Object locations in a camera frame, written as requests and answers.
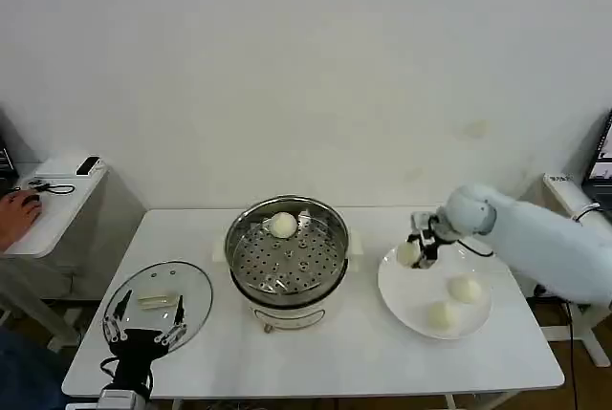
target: computer mouse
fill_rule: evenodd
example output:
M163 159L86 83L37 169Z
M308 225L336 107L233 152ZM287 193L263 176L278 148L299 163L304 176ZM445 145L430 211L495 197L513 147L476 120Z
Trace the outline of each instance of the computer mouse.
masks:
M38 201L40 201L40 195L29 195L23 200L23 203L21 205L25 206L28 203L38 202Z

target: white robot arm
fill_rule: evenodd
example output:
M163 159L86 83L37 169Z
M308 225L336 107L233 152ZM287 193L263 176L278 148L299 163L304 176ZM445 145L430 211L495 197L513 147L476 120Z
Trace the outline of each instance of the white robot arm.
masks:
M435 214L416 214L409 241L428 234L418 240L421 264L435 259L439 246L476 235L499 259L556 295L611 306L612 240L590 228L484 185L459 187Z

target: human hand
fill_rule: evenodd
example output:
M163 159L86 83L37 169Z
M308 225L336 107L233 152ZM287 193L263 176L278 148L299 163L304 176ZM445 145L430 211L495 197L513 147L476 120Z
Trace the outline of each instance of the human hand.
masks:
M23 202L35 190L19 190L0 199L0 251L4 252L21 239L40 215L42 204L39 201Z

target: floor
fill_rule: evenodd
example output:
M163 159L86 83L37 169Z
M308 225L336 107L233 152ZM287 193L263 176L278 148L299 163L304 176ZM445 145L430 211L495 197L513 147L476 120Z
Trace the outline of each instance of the floor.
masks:
M63 313L68 306L70 305L57 303L53 308L58 313ZM84 309L77 322L77 326L83 332L95 311L96 306L89 306ZM556 305L537 305L534 307L534 313L541 325L558 325L564 323L565 320L563 311ZM36 321L28 317L12 319L6 327L41 345L45 345L51 337ZM612 357L612 316L603 321L595 329L595 332L603 348ZM565 374L565 384L553 390L521 393L498 407L499 410L548 408L571 410L574 408L569 342L553 343L552 348ZM62 350L61 355L66 360L70 360L75 353L76 348L66 348ZM595 367L579 342L575 344L574 355L579 408L581 410L610 408L610 402L612 402L612 368L600 369ZM461 407L475 403L474 396L471 395L457 397L456 401ZM169 402L159 402L159 407L161 410L169 410L171 405ZM183 405L184 410L426 410L441 408L446 408L446 404L444 398L439 396L383 399L277 399L241 402L187 401Z

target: white table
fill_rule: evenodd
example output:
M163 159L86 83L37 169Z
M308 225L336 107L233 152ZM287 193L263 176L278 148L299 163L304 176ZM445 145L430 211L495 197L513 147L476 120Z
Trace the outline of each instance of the white table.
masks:
M36 167L36 164L18 164L17 168L21 173L21 178L17 185L28 188L27 182L33 178ZM88 178L74 177L48 180L52 184L74 185L75 191L69 195L53 195L42 192L40 197L43 210L40 217L21 240L7 249L3 259L39 259L49 254L85 205L105 173L106 168L102 167ZM55 336L50 342L49 348L58 350L65 345L76 345L78 333L72 327L72 323L77 320L80 309L68 310L62 319L38 298L38 295L30 288L29 282L23 279L20 272L11 265L11 262L3 260L0 264L2 265L0 268L0 292L12 305L36 319Z
M183 348L153 363L154 399L404 396L553 388L564 377L508 268L477 262L489 274L494 308L477 334L459 341L423 337L400 323L377 287L378 264L405 239L411 207L339 208L358 230L360 271L339 286L340 307L320 324L264 334L232 285L215 243L238 210L146 213L92 321L64 393L96 397L109 381L98 365L110 356L100 321L115 289L158 262L185 260L205 270L214 289L207 323Z
M570 176L545 174L543 179L544 185L555 196L569 216L593 203ZM593 228L601 236L612 239L612 225L603 214L597 211L589 212L580 219L580 223L585 227ZM595 337L593 328L610 315L610 311L607 307L593 306L582 312L575 304L570 304L570 310L574 323L574 339L582 342L596 366L609 367L610 359ZM547 326L542 327L542 331L548 341L569 341L571 338L567 326Z

